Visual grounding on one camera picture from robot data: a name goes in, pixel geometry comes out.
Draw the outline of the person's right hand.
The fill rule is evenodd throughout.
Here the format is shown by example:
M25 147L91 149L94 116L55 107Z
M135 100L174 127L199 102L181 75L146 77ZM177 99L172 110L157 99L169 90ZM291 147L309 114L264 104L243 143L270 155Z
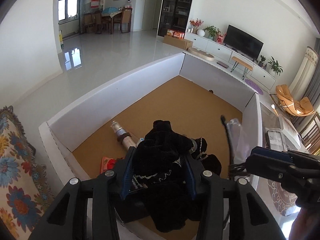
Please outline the person's right hand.
M320 239L319 237L319 210L301 208L292 224L289 240Z

